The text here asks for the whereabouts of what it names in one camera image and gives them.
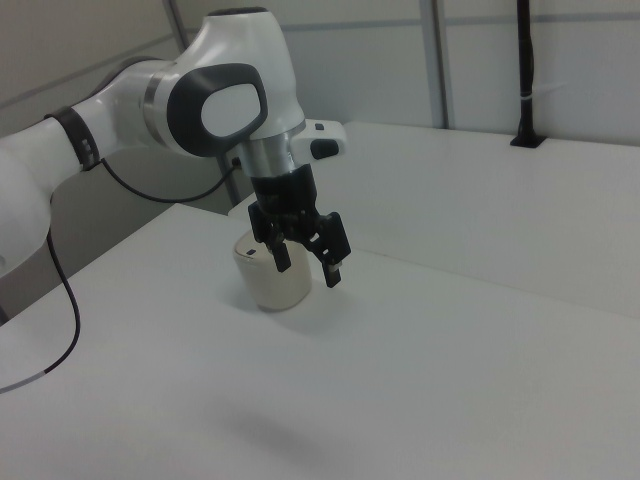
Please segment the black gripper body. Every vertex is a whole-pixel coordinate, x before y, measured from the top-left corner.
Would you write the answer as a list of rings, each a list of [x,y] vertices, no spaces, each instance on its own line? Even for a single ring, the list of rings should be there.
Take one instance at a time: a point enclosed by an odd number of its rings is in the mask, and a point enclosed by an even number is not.
[[[252,222],[261,218],[316,219],[317,189],[309,164],[276,177],[252,177],[256,202],[248,207]]]

